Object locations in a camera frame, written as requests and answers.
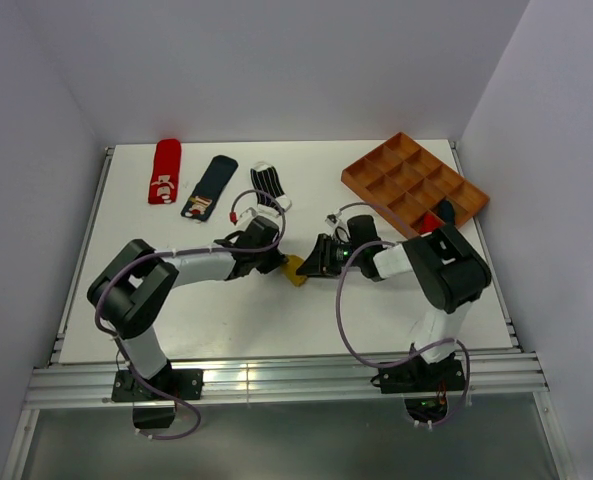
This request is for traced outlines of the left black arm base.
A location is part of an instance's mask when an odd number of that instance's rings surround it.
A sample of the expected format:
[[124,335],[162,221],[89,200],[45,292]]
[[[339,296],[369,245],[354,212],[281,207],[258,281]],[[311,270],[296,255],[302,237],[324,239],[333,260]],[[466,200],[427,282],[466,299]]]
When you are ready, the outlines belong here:
[[172,425],[179,407],[175,403],[171,406],[146,404],[168,401],[168,396],[184,401],[199,400],[202,395],[203,375],[202,369],[172,370],[171,382],[160,387],[161,391],[166,392],[161,396],[138,382],[129,370],[121,369],[115,374],[111,401],[132,405],[132,422],[136,429],[158,433]]

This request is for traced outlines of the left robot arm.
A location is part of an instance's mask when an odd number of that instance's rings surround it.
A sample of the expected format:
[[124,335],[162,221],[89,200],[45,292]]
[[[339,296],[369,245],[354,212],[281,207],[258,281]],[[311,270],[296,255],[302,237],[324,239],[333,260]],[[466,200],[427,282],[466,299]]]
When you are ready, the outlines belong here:
[[244,229],[184,254],[157,252],[144,240],[134,239],[92,282],[87,299],[112,325],[137,372],[134,385],[140,393],[159,399],[173,383],[171,363],[153,327],[172,289],[277,269],[286,263],[278,250],[279,233],[276,223],[257,216]]

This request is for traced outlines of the red sock with santa pattern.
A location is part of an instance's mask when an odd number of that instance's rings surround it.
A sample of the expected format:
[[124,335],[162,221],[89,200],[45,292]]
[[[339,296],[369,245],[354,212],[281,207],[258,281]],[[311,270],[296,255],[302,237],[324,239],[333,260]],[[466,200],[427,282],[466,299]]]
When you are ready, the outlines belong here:
[[437,217],[432,212],[427,212],[422,217],[422,220],[418,227],[418,233],[420,235],[425,235],[425,234],[428,234],[428,233],[431,233],[431,232],[437,230],[438,228],[442,227],[443,225],[444,225],[444,222],[439,217]]

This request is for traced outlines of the black white striped sock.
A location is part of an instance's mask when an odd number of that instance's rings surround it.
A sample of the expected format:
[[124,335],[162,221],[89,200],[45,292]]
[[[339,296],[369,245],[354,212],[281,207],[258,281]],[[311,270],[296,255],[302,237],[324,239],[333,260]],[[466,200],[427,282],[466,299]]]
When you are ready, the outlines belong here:
[[258,162],[250,169],[252,187],[257,190],[257,206],[263,213],[279,216],[287,212],[292,202],[287,197],[277,169],[266,162]]

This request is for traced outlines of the plain navy ankle sock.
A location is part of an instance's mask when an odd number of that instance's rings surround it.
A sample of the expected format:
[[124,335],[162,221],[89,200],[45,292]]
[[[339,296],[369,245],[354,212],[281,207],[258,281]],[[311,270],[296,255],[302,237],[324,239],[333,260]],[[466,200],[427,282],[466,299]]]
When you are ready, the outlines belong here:
[[436,215],[445,223],[454,225],[456,223],[456,211],[453,204],[447,200],[441,200],[437,205]]

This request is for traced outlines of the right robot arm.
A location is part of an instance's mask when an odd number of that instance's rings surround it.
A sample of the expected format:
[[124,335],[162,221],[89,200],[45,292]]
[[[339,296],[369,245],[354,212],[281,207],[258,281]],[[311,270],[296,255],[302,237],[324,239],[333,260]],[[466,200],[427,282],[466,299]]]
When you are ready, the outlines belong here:
[[410,351],[418,351],[420,358],[409,365],[409,378],[419,389],[433,388],[444,374],[440,362],[456,349],[467,313],[491,283],[487,263],[450,224],[403,242],[385,243],[373,217],[358,215],[346,222],[343,237],[319,234],[296,274],[339,278],[352,268],[374,282],[415,275],[429,309],[411,342]]

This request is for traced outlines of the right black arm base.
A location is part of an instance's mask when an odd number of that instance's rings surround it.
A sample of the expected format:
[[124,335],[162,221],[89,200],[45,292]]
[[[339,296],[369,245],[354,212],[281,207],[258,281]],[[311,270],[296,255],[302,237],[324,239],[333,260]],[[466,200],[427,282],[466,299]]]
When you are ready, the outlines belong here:
[[380,368],[370,383],[382,394],[427,393],[428,397],[404,401],[411,419],[427,426],[448,416],[449,393],[464,392],[469,387],[462,362],[454,353],[436,363],[417,357],[397,367]]

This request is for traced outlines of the yellow sock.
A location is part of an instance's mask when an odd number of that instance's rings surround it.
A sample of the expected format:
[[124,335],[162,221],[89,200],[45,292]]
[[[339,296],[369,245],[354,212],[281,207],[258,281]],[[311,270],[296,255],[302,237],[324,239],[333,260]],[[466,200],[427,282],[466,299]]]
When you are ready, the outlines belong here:
[[297,273],[298,269],[304,264],[304,260],[297,255],[286,255],[285,262],[280,269],[287,280],[295,287],[301,287],[307,281],[305,275]]

